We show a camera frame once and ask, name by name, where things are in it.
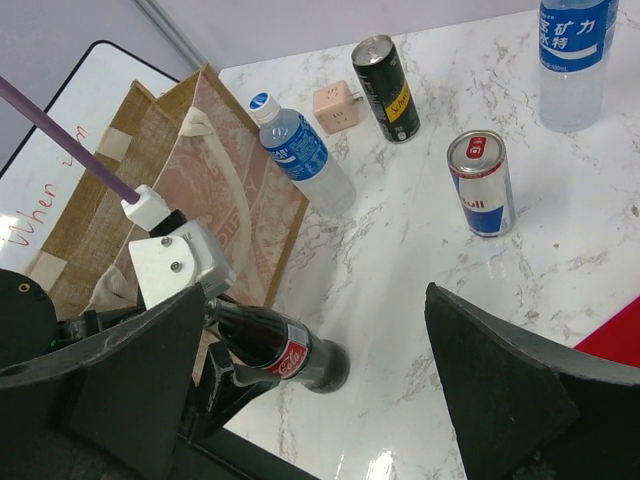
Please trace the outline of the large blue-label water bottle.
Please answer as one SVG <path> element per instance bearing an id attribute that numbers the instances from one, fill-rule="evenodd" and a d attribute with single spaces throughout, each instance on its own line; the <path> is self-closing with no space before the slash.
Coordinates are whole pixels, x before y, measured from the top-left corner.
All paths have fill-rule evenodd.
<path id="1" fill-rule="evenodd" d="M 540 3 L 539 115 L 548 129 L 576 132 L 597 120 L 618 8 L 617 0 Z"/>

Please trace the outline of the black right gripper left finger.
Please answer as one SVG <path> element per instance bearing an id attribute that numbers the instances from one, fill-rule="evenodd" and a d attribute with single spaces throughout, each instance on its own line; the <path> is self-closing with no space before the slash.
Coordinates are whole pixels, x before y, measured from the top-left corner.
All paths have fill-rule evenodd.
<path id="1" fill-rule="evenodd" d="M 68 478 L 76 453 L 167 478 L 203 320 L 196 285 L 101 333 L 1 368 L 2 478 Z"/>

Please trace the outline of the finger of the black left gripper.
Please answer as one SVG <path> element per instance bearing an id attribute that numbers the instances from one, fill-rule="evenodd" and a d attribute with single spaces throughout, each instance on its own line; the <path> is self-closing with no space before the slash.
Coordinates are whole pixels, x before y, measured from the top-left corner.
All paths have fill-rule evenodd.
<path id="1" fill-rule="evenodd" d="M 179 435 L 189 444 L 220 430 L 258 396 L 275 388 L 273 373 L 235 364 L 221 343 L 208 347 L 200 382 L 190 382 Z"/>

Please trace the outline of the tan canvas tote bag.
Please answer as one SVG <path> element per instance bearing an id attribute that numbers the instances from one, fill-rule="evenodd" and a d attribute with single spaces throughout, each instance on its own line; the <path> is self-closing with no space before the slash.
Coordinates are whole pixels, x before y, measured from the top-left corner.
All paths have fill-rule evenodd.
<path id="1" fill-rule="evenodd" d="M 233 299 L 271 306 L 307 200 L 257 134 L 214 71 L 203 67 L 161 95 L 133 82 L 96 154 L 125 181 L 150 185 L 215 234 L 237 276 Z M 62 317 L 126 306 L 137 286 L 127 245 L 143 237 L 117 196 L 86 173 L 25 272 Z"/>

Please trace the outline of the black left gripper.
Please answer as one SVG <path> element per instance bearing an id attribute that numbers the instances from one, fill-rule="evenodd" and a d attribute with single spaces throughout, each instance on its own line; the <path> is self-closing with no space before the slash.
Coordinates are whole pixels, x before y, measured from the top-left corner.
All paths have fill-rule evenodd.
<path id="1" fill-rule="evenodd" d="M 59 320 L 44 289 L 30 278 L 1 270 L 1 368 L 60 350 L 100 332 L 95 311 Z"/>

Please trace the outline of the glass Coca-Cola bottle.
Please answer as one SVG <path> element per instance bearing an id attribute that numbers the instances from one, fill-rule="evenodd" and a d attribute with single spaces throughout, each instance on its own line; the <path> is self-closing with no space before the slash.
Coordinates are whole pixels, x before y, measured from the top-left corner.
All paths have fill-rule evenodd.
<path id="1" fill-rule="evenodd" d="M 265 307 L 214 299 L 207 305 L 205 329 L 246 366 L 298 382 L 314 393 L 333 393 L 349 376 L 350 361 L 340 345 Z"/>

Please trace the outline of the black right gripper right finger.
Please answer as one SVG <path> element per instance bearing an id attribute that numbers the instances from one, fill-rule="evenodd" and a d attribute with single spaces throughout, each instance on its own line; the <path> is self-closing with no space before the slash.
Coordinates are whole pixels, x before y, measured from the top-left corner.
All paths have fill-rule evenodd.
<path id="1" fill-rule="evenodd" d="M 637 368 L 555 343 L 435 283 L 425 322 L 468 478 L 638 478 Z"/>

